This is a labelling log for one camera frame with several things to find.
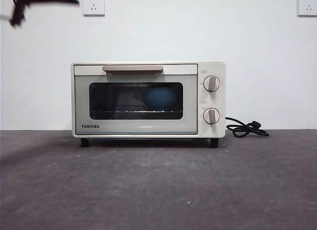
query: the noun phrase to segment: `oven door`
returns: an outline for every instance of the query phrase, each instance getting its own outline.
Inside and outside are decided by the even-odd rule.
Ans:
[[[197,65],[76,65],[75,134],[197,134]]]

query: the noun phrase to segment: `concrete floor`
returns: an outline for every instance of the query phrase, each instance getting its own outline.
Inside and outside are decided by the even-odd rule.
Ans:
[[[317,228],[317,130],[91,144],[1,132],[1,230]]]

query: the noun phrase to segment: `oven door handle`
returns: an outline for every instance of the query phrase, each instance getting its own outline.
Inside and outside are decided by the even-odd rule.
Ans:
[[[111,73],[162,73],[162,65],[104,65],[103,71]]]

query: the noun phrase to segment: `control knob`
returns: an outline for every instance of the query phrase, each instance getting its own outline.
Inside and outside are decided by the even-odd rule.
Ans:
[[[220,114],[216,109],[207,109],[204,112],[204,120],[206,123],[215,124],[219,121]]]
[[[204,80],[204,88],[209,92],[215,92],[219,89],[220,81],[215,75],[206,77]]]

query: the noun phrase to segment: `black power cord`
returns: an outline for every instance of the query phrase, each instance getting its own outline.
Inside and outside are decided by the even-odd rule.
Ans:
[[[243,138],[245,136],[247,136],[249,133],[255,133],[256,135],[259,136],[269,136],[269,134],[267,132],[265,132],[264,130],[261,130],[261,124],[259,122],[253,121],[251,123],[248,124],[244,124],[243,122],[236,120],[234,118],[231,117],[226,117],[227,120],[231,120],[231,121],[235,121],[241,125],[227,125],[227,128],[232,131],[233,135],[235,137],[238,138]],[[244,132],[244,134],[242,135],[238,135],[237,132]]]

